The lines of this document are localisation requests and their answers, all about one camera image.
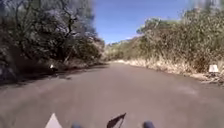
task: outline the blue sky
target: blue sky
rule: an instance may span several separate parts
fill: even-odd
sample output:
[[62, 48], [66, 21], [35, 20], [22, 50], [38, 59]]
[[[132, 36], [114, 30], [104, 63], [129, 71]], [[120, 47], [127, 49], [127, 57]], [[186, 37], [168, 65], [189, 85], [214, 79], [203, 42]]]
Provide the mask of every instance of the blue sky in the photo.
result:
[[189, 0], [94, 0], [95, 27], [106, 43], [131, 38], [146, 19], [179, 19]]

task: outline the paved road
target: paved road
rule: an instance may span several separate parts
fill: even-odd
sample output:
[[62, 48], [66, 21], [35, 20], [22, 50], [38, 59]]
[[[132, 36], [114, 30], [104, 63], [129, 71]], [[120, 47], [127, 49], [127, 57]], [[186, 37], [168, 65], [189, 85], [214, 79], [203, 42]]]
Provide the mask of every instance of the paved road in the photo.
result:
[[123, 128], [223, 128], [224, 90], [183, 76], [110, 64], [0, 91], [1, 128], [44, 128], [55, 112], [64, 128], [105, 128], [127, 113]]

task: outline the motorcycle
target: motorcycle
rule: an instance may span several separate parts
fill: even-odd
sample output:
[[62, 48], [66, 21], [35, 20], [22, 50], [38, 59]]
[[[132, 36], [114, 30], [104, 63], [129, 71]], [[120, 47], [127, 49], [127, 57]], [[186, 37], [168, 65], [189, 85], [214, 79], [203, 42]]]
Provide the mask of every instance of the motorcycle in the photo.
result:
[[[126, 117], [126, 113], [117, 116], [116, 118], [111, 119], [108, 123], [107, 123], [107, 128], [115, 128], [115, 126], [119, 125], [118, 128], [122, 127], [122, 124], [124, 122], [124, 119]], [[62, 126], [60, 125], [59, 121], [57, 120], [56, 115], [53, 113], [51, 115], [50, 120], [48, 121], [47, 125], [45, 128], [62, 128]], [[71, 126], [71, 128], [82, 128], [80, 125], [78, 124], [73, 124]], [[153, 123], [151, 121], [146, 121], [143, 123], [142, 128], [155, 128]]]

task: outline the vegetation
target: vegetation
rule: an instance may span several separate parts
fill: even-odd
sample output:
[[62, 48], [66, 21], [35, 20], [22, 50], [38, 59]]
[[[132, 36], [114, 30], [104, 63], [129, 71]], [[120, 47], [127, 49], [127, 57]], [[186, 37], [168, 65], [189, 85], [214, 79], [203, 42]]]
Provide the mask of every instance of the vegetation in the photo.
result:
[[93, 20], [90, 0], [0, 0], [1, 70], [22, 73], [27, 65], [18, 63], [24, 60], [32, 68], [49, 61], [98, 61], [104, 42]]
[[209, 64], [224, 60], [224, 11], [207, 0], [181, 20], [149, 19], [131, 40], [109, 45], [107, 58], [163, 60], [184, 64], [185, 72], [206, 72]]

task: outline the dry shrub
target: dry shrub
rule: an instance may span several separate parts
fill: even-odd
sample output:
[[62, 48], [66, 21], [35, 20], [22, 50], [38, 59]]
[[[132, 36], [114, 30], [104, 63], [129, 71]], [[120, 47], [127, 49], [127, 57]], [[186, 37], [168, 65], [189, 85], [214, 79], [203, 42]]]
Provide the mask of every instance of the dry shrub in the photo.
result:
[[179, 21], [150, 19], [137, 31], [140, 37], [112, 46], [119, 49], [112, 55], [143, 58], [149, 67], [161, 70], [204, 73], [210, 64], [224, 60], [223, 18], [224, 11], [218, 9], [210, 13], [193, 9]]

